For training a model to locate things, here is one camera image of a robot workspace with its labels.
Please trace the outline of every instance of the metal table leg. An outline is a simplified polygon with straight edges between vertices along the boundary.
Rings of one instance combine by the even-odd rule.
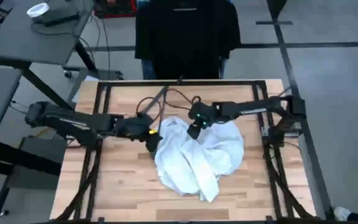
[[[4,204],[7,198],[7,195],[9,194],[9,187],[7,186],[7,183],[9,182],[9,176],[5,178],[4,184],[2,185],[1,191],[0,191],[0,217],[3,217],[7,214],[9,214],[9,211],[2,210],[4,208]]]
[[[273,20],[278,19],[286,3],[287,0],[267,0],[268,9]]]
[[[35,169],[47,174],[59,175],[62,165],[44,157],[36,156],[0,142],[0,161]]]
[[[53,89],[51,89],[36,74],[34,74],[34,72],[30,70],[31,62],[2,60],[0,61],[0,64],[22,70],[24,78],[31,82],[31,84],[33,84],[37,89],[39,89],[43,94],[45,94],[45,96],[47,96],[54,103],[56,103],[56,105],[64,109],[74,110],[74,108],[70,104],[68,104]]]
[[[97,73],[98,69],[96,69],[96,66],[91,60],[90,55],[88,55],[88,53],[86,52],[84,46],[81,44],[80,41],[78,41],[77,44],[75,45],[75,50],[77,51],[78,55],[80,56],[80,58],[82,59],[88,70]]]

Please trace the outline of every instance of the black metal frame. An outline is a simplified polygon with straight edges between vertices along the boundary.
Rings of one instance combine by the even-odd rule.
[[[29,169],[35,169],[47,174],[57,175],[60,174],[62,164],[51,161],[44,157],[37,156],[25,152],[20,149],[8,146],[0,142],[0,162],[6,162],[12,165],[23,166]],[[8,165],[0,164],[0,173],[9,172]]]
[[[108,113],[111,88],[114,86],[178,86],[178,85],[180,85],[180,86],[248,85],[248,86],[252,87],[252,92],[253,92],[255,100],[258,100],[260,97],[259,93],[258,93],[258,89],[257,89],[258,87],[260,88],[260,90],[262,92],[262,98],[263,99],[268,98],[266,82],[264,80],[252,80],[252,81],[220,80],[220,81],[193,81],[193,82],[191,82],[191,81],[190,82],[188,82],[188,81],[176,82],[174,80],[173,81],[164,81],[164,82],[99,82],[98,88],[96,91],[93,112],[94,113],[98,112],[98,109],[99,109],[99,106],[101,103],[102,91],[105,90],[106,93],[105,93],[105,97],[104,97],[103,113]],[[268,112],[266,115],[267,115],[268,124],[270,126],[273,125],[272,114]],[[258,117],[259,126],[262,130],[262,128],[265,126],[262,113],[259,113],[257,115],[257,117]],[[261,138],[262,138],[262,142],[264,143],[264,159],[265,159],[266,167],[267,167],[267,171],[268,171],[270,190],[272,192],[272,200],[273,200],[275,215],[277,218],[281,218],[282,217],[282,213],[281,213],[282,208],[280,207],[276,183],[278,185],[282,184],[284,187],[288,187],[287,180],[285,177],[285,171],[283,168],[283,162],[282,162],[279,148],[277,146],[273,147],[273,150],[275,151],[275,157],[271,158],[270,157],[270,146],[268,144],[266,144],[267,140],[266,140],[266,137],[263,136],[262,132],[261,132]],[[101,158],[101,145],[102,145],[102,141],[100,141],[98,144],[98,148],[96,150],[96,155],[95,155],[95,161],[99,161]],[[88,166],[89,166],[91,150],[87,150],[87,152],[88,151],[89,151],[89,155],[88,156],[85,155],[85,159],[84,159],[83,168],[86,168],[86,169],[82,170],[81,180],[80,180],[81,184],[83,184],[86,179],[86,173],[87,173]],[[275,161],[277,163],[278,171],[276,171],[273,166],[273,163],[272,163],[273,159],[275,159]],[[280,181],[281,181],[280,183],[278,183],[276,181],[277,177],[280,179]],[[91,216],[92,216],[92,211],[93,211],[93,206],[94,206],[94,198],[96,195],[96,191],[95,191],[96,184],[97,184],[97,173],[96,173],[96,177],[93,178],[92,183],[91,183],[91,190],[89,193],[88,206],[86,209],[86,211],[87,211],[86,220],[90,220]],[[294,217],[294,214],[293,214],[293,206],[294,205],[292,203],[293,203],[293,201],[291,201],[290,198],[285,197],[285,206],[286,206],[286,210],[287,210],[289,218]],[[80,219],[79,211],[81,210],[81,204],[82,204],[82,202],[78,203],[78,205],[77,205],[74,219],[77,219],[77,220]],[[250,222],[250,223],[265,223],[265,221],[254,221],[254,222]]]
[[[239,49],[280,49],[280,52],[282,54],[283,62],[285,65],[285,71],[287,73],[287,77],[290,81],[290,87],[292,90],[292,94],[295,96],[300,96],[298,85],[296,84],[295,77],[292,72],[292,65],[290,62],[290,58],[288,56],[287,49],[296,49],[296,48],[331,48],[331,47],[358,47],[358,42],[320,42],[320,43],[285,43],[282,30],[280,25],[292,25],[291,21],[279,21],[278,17],[284,8],[285,4],[287,3],[287,0],[267,0],[268,9],[272,18],[272,21],[257,21],[257,25],[273,25],[275,29],[275,33],[278,39],[278,43],[276,44],[241,44],[238,48]],[[135,46],[109,46],[109,47],[88,47],[85,50],[87,51],[133,51],[135,50]],[[111,88],[113,86],[175,86],[175,85],[251,85],[252,90],[254,93],[255,100],[259,99],[259,94],[257,91],[257,87],[259,87],[262,90],[262,98],[267,98],[267,89],[266,84],[264,81],[211,81],[211,82],[202,82],[202,81],[195,81],[195,82],[181,82],[177,83],[175,81],[172,82],[129,82],[129,83],[99,83],[98,84],[98,91],[96,94],[96,100],[94,105],[94,113],[97,112],[100,104],[100,98],[101,98],[101,90],[105,89],[106,92],[110,93]],[[108,103],[109,103],[109,94],[106,95],[105,101],[104,101],[104,109],[103,113],[107,113],[108,109]],[[264,120],[261,113],[257,115],[258,122],[260,127],[264,126]],[[272,125],[273,118],[271,113],[267,113],[267,120],[268,124]],[[304,163],[308,163],[311,166],[312,175],[314,177],[315,187],[317,189],[318,195],[316,197],[313,197],[314,199],[317,199],[317,202],[321,205],[321,208],[323,210],[322,213],[320,213],[321,218],[326,218],[328,220],[333,220],[333,213],[331,208],[331,202],[328,196],[328,191],[324,183],[323,179],[323,173],[321,171],[321,168],[319,166],[316,149],[314,148],[313,139],[311,137],[311,132],[309,129],[309,125],[307,121],[301,122],[301,128],[305,137],[305,143],[306,143],[306,152],[302,152],[307,154],[306,160]],[[277,161],[277,167],[278,172],[274,169],[274,166],[272,164],[272,158],[270,157],[270,147],[264,144],[264,154],[265,154],[265,161],[267,165],[268,170],[268,176],[269,181],[271,185],[271,191],[272,191],[272,199],[273,199],[273,205],[275,207],[275,214],[277,218],[282,217],[281,214],[281,208],[280,203],[278,201],[278,194],[277,194],[277,187],[276,187],[276,181],[274,177],[279,178],[280,184],[282,184],[284,187],[287,187],[288,184],[286,182],[285,178],[285,171],[282,164],[282,158],[280,154],[280,150],[277,146],[273,147],[273,150],[275,152],[275,159]],[[88,168],[89,166],[89,158],[85,158],[84,160],[84,166]],[[85,181],[86,177],[86,171],[85,174],[81,175],[81,182]],[[93,180],[92,186],[96,187],[97,178]],[[87,218],[91,218],[91,211],[93,209],[93,203],[94,203],[94,191],[91,190],[91,193],[89,194],[89,201],[88,201],[88,208],[87,208]],[[291,205],[291,200],[288,197],[285,197],[285,206],[286,210],[288,212],[289,218],[292,218],[294,216],[293,209]],[[255,221],[255,222],[242,222],[242,223],[265,223],[265,221]]]
[[[7,184],[9,183],[9,179],[12,171],[13,171],[12,165],[0,163],[0,173],[3,172],[3,174],[6,175],[5,181],[0,190],[0,216],[2,215],[2,208],[4,207],[7,195],[9,194],[10,191],[10,188],[7,186]]]
[[[85,66],[89,71],[94,72],[96,78],[99,78],[98,69],[96,65],[91,60],[91,57],[87,53],[84,46],[81,44],[80,40],[75,45],[75,50],[77,51],[78,55],[81,57],[82,61],[84,62]],[[60,97],[52,88],[50,88],[46,83],[44,83],[34,72],[30,70],[32,62],[25,62],[20,60],[6,60],[0,59],[0,65],[9,66],[16,69],[20,69],[23,71],[23,76],[26,78],[33,86],[35,86],[38,90],[40,90],[45,96],[50,98],[56,105],[60,106],[61,108],[74,110],[72,105],[66,102],[62,97]]]

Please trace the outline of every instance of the white cloth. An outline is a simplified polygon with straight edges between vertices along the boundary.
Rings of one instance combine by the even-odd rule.
[[[241,164],[244,141],[230,121],[203,129],[197,140],[187,134],[189,124],[172,116],[162,121],[155,155],[158,177],[179,195],[199,194],[212,202],[219,193],[221,175],[233,173]]]

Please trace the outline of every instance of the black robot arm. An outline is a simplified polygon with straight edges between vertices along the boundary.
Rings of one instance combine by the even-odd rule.
[[[287,101],[287,108],[281,106]],[[188,113],[195,122],[189,126],[188,134],[196,139],[201,129],[210,127],[214,123],[225,123],[235,120],[239,116],[269,111],[282,117],[276,126],[269,127],[267,136],[269,144],[283,145],[284,134],[295,122],[306,119],[305,101],[294,96],[272,96],[266,100],[244,103],[213,102],[208,106],[200,101],[193,104]]]
[[[150,129],[153,119],[147,114],[133,118],[124,118],[120,114],[90,115],[65,110],[49,102],[38,102],[30,105],[25,121],[32,127],[47,126],[59,134],[73,136],[87,147],[94,147],[98,138],[115,136],[145,141],[147,150],[154,152],[162,139]]]

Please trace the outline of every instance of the table frame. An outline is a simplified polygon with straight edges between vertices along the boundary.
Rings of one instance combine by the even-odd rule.
[[[84,62],[85,66],[89,71],[94,72],[96,78],[98,77],[98,69],[95,64],[91,60],[91,57],[86,52],[84,46],[81,44],[78,39],[77,44],[75,45],[75,50],[78,55]],[[30,70],[32,62],[24,62],[21,60],[7,60],[0,59],[0,65],[10,66],[16,69],[20,69],[23,71],[23,76],[26,78],[33,86],[35,86],[38,90],[40,90],[45,96],[50,98],[56,105],[60,106],[63,109],[74,110],[72,105],[66,102],[62,97],[60,97],[52,88],[50,88],[46,83],[44,83],[34,72]]]
[[[246,80],[246,81],[244,81],[244,80],[238,80],[238,81],[215,80],[215,81],[194,81],[194,82],[192,82],[192,81],[99,82],[97,90],[96,90],[93,113],[95,114],[98,112],[103,91],[105,92],[105,97],[104,97],[104,105],[103,105],[102,113],[104,113],[104,114],[108,113],[111,89],[114,86],[161,86],[161,87],[163,87],[163,86],[177,86],[177,85],[184,85],[184,86],[247,85],[247,86],[252,87],[254,100],[259,100],[258,89],[262,92],[263,99],[267,99],[269,97],[265,80]],[[273,116],[272,116],[271,112],[264,112],[264,113],[266,113],[266,115],[267,115],[268,125],[272,126],[273,125]],[[288,218],[290,218],[290,219],[294,218],[293,208],[295,208],[295,207],[303,208],[303,207],[296,201],[296,199],[293,197],[291,192],[288,190],[287,179],[285,176],[282,157],[281,157],[280,149],[278,146],[273,146],[273,150],[275,151],[275,157],[271,158],[271,156],[270,156],[270,153],[269,153],[270,146],[267,144],[267,137],[264,136],[262,133],[262,128],[265,127],[262,113],[258,113],[257,118],[258,118],[258,122],[259,122],[259,127],[261,128],[261,138],[262,138],[264,154],[265,154],[264,159],[265,159],[266,168],[268,171],[268,178],[269,178],[269,182],[270,182],[270,190],[272,193],[272,200],[273,200],[273,206],[274,206],[274,210],[275,210],[275,216],[277,218],[286,218],[286,217],[283,217],[282,213],[281,213],[282,208],[280,207],[280,201],[279,201],[277,187],[276,187],[276,184],[277,184],[282,188],[282,190],[287,189],[287,190],[285,190],[286,193],[284,194],[285,207],[288,212]],[[311,154],[313,154],[313,153],[311,153],[311,151],[314,151],[314,146],[313,146],[313,141],[311,139],[310,130],[307,125],[307,121],[305,121],[305,123],[306,123],[306,125],[305,124],[302,125],[302,130],[305,135],[305,138],[310,138],[309,141],[306,140],[306,153],[307,153],[308,159],[312,162],[312,165],[314,165],[314,168],[318,168],[319,171],[321,171],[317,157],[314,157],[313,155],[311,155]],[[100,141],[98,141],[96,143],[95,147],[93,147],[93,148],[88,147],[86,149],[85,158],[84,158],[84,162],[83,162],[83,169],[82,169],[82,173],[81,173],[80,189],[79,189],[78,193],[76,194],[75,198],[71,201],[70,205],[57,218],[57,220],[68,219],[70,217],[72,211],[74,211],[74,210],[75,210],[74,219],[75,220],[80,219],[80,210],[81,210],[81,206],[82,206],[83,196],[85,194],[86,189],[89,187],[89,185],[91,186],[91,189],[89,192],[89,200],[88,200],[88,204],[87,204],[85,219],[86,220],[91,219],[93,206],[94,206],[94,198],[95,198],[95,194],[96,194],[96,184],[98,181],[98,171],[99,171],[99,162],[100,162],[100,158],[101,158],[102,144],[103,144],[103,140],[101,139]],[[87,176],[92,150],[95,150],[96,154],[95,154],[95,158],[94,158],[93,167],[92,167],[91,171],[89,172],[89,175]],[[275,162],[277,163],[278,171],[273,166],[273,159],[275,159]],[[323,197],[323,198],[319,198],[320,200],[318,200],[318,203],[329,202],[327,192],[325,192],[325,194],[319,194],[319,197]],[[325,214],[331,213],[331,205],[322,204],[321,206],[323,208],[329,208],[329,210],[324,211]],[[265,222],[266,221],[251,221],[251,222],[246,222],[246,223],[265,223]]]

